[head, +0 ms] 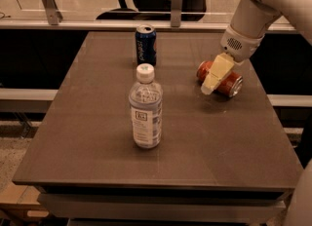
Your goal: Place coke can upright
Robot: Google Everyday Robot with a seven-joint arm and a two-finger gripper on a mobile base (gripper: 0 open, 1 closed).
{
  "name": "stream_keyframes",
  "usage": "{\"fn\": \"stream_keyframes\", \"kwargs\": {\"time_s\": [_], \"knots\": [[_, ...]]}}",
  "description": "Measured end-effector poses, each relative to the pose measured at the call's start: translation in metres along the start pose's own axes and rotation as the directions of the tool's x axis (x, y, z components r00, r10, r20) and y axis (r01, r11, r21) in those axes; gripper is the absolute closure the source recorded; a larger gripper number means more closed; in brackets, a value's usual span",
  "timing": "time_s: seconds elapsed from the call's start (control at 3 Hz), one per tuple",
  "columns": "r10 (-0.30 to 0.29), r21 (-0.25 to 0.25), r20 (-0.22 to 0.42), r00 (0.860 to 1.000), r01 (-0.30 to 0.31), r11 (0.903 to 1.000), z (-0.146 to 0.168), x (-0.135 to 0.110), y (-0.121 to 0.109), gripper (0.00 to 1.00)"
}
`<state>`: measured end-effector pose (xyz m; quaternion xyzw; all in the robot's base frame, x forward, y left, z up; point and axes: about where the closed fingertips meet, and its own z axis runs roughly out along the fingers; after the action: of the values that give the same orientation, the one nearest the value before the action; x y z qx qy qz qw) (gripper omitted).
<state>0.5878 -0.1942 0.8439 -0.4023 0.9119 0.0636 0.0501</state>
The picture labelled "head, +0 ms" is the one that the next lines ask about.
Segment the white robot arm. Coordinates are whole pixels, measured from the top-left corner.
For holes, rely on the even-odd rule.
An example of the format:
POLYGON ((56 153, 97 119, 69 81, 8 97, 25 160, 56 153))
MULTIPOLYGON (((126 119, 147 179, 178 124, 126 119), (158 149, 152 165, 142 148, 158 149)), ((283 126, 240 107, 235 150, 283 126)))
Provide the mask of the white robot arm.
POLYGON ((241 0, 223 33, 217 55, 201 91, 211 94, 226 79, 234 65, 250 58, 271 24, 285 17, 312 44, 312 0, 241 0))

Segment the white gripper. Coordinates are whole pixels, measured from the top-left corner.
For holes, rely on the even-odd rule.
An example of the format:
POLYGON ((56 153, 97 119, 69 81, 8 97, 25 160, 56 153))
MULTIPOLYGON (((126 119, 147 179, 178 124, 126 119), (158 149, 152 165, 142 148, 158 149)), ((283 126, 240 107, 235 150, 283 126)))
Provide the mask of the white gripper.
POLYGON ((220 83, 229 75, 235 63, 249 59, 262 41, 260 38, 250 38, 236 32, 228 26, 220 40, 224 53, 215 57, 214 62, 202 84, 203 94, 211 94, 220 83))

